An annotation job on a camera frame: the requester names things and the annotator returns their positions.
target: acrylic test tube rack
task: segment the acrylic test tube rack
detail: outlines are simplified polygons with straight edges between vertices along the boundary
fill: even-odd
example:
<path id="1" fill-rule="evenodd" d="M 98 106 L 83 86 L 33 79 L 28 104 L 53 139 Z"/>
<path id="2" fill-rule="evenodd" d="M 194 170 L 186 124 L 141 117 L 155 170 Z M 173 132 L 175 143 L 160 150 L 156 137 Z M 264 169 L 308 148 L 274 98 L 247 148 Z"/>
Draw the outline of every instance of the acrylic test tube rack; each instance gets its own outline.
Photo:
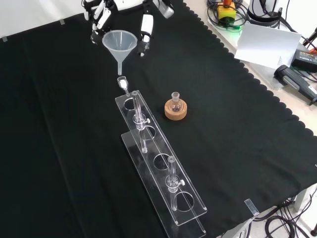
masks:
<path id="1" fill-rule="evenodd" d="M 207 208 L 139 91 L 115 99 L 130 131 L 122 140 L 169 238 L 206 234 Z"/>

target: small glass flask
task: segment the small glass flask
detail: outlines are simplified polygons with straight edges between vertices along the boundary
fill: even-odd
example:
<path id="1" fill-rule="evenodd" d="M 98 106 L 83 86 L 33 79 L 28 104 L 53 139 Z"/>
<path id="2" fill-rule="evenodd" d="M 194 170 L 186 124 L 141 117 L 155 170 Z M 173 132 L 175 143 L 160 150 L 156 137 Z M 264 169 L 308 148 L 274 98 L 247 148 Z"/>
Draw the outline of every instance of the small glass flask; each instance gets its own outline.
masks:
<path id="1" fill-rule="evenodd" d="M 181 110 L 183 110 L 183 103 L 181 100 L 179 100 L 178 92 L 172 93 L 172 100 L 170 101 L 168 107 L 173 112 L 180 112 Z"/>

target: black tablecloth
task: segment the black tablecloth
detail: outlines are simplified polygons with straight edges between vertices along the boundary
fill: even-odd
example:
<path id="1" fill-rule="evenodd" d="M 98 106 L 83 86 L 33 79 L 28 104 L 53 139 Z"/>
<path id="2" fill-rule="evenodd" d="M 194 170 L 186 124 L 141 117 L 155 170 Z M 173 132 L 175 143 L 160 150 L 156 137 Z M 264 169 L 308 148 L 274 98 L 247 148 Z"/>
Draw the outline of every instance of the black tablecloth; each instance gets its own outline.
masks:
<path id="1" fill-rule="evenodd" d="M 316 138 L 181 0 L 144 59 L 123 63 L 208 212 L 216 237 L 317 182 Z M 113 29 L 138 34 L 142 12 Z M 120 135 L 117 67 L 83 15 L 8 37 L 1 50 L 1 220 L 6 237 L 164 237 Z M 188 114 L 163 115 L 174 91 Z"/>

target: funnel stem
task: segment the funnel stem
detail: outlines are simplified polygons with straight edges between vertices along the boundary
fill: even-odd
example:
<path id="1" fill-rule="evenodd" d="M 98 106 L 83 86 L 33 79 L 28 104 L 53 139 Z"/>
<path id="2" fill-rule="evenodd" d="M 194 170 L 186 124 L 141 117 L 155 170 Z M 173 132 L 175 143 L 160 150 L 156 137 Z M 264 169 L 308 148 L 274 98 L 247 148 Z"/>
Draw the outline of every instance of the funnel stem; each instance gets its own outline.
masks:
<path id="1" fill-rule="evenodd" d="M 118 75 L 122 75 L 122 63 L 118 63 Z"/>

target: white surface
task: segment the white surface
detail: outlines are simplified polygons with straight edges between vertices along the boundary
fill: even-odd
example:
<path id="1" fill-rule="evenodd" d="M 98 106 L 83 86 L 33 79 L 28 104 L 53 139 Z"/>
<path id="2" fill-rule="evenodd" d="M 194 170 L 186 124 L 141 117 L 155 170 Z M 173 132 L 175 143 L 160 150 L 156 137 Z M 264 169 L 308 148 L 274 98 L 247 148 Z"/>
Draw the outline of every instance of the white surface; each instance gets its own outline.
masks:
<path id="1" fill-rule="evenodd" d="M 235 58 L 273 69 L 283 64 L 289 67 L 300 38 L 298 33 L 246 24 Z"/>
<path id="2" fill-rule="evenodd" d="M 0 37 L 82 12 L 81 0 L 1 0 Z"/>

